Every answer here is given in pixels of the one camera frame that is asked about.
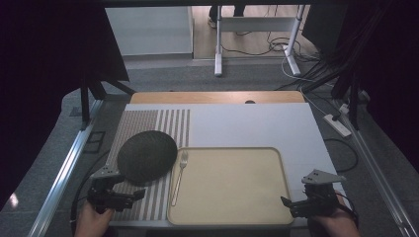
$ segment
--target hand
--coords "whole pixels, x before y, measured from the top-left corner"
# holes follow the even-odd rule
[[[341,204],[345,205],[341,196],[337,195],[337,198]],[[342,209],[336,209],[330,216],[317,215],[312,219],[323,225],[331,237],[360,237],[360,232],[352,216]]]
[[[86,200],[77,220],[75,237],[101,237],[108,229],[114,214],[113,209],[107,209],[99,214],[92,204]]]

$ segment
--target white desk frame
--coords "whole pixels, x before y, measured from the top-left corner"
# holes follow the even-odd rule
[[[291,32],[288,45],[284,45],[283,49],[290,64],[294,76],[300,75],[298,66],[293,58],[293,45],[296,35],[298,34],[299,25],[301,24],[302,14],[305,5],[298,5],[298,11],[295,18],[290,17],[244,17],[234,18],[221,17],[221,7],[218,6],[217,27],[216,27],[216,48],[215,48],[215,76],[222,75],[222,47],[221,32]]]

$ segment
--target power strip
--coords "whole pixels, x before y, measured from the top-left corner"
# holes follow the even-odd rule
[[[346,128],[346,126],[344,126],[339,120],[333,120],[333,116],[332,115],[327,115],[324,117],[324,119],[333,127],[335,128],[335,130],[337,132],[339,132],[339,134],[341,134],[341,136],[343,137],[348,137],[350,136],[352,133],[350,130],[348,130],[348,128]]]

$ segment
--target fork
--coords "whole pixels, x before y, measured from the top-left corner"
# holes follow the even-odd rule
[[[179,186],[181,184],[181,179],[182,179],[182,172],[187,164],[188,164],[188,151],[183,151],[181,162],[179,163],[179,166],[181,167],[181,171],[179,172],[179,178],[178,178],[178,183],[176,184],[175,194],[173,194],[172,205],[176,205],[176,201],[178,199]]]

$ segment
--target gray floor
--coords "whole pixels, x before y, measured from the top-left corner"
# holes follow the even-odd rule
[[[174,63],[170,60],[156,60],[151,63],[152,66],[146,66],[150,62],[132,61],[127,67],[130,78],[130,82],[127,84],[136,91],[270,91],[293,81],[282,71],[281,60],[267,59],[263,64],[261,64],[261,60],[258,61],[226,61],[224,74],[220,78],[213,76],[211,61]],[[302,63],[301,70],[306,71],[311,66],[312,63]],[[122,94],[118,89],[108,85],[105,86],[111,94]],[[335,109],[328,103],[330,102],[330,89],[329,86],[322,86],[315,91],[318,96],[326,100],[319,99],[311,94],[307,95],[316,106],[312,105],[312,111],[325,139],[341,138],[322,119],[323,112],[327,114],[335,112]],[[104,130],[106,132],[103,145],[98,153],[84,153],[81,156],[45,236],[71,236],[68,221],[69,207],[74,192],[87,168],[98,156],[111,147],[119,118],[127,102],[128,97],[124,95],[111,96],[105,101],[94,127],[94,131]],[[28,235],[59,168],[81,127],[81,117],[75,116],[73,113],[73,109],[79,108],[79,106],[78,91],[70,93],[63,99],[62,113],[55,129],[32,169],[15,191],[15,199],[19,203],[14,204],[15,201],[10,200],[0,212],[0,230],[3,236]],[[365,106],[360,106],[359,112],[361,133],[377,158],[377,162],[394,192],[404,205],[412,223],[416,227],[419,226],[417,215],[419,213],[418,173],[375,124]],[[351,139],[346,141],[350,144],[353,142]],[[335,142],[325,143],[337,169],[348,165],[348,162],[353,160],[354,154],[345,146]],[[86,146],[85,150],[94,148]],[[343,184],[344,189],[360,214],[362,235],[402,236],[363,159],[360,159],[354,170],[342,175],[348,179]],[[120,236],[143,236],[144,232],[145,230],[123,229],[120,230]],[[304,229],[293,230],[292,236],[308,236],[308,233]]]

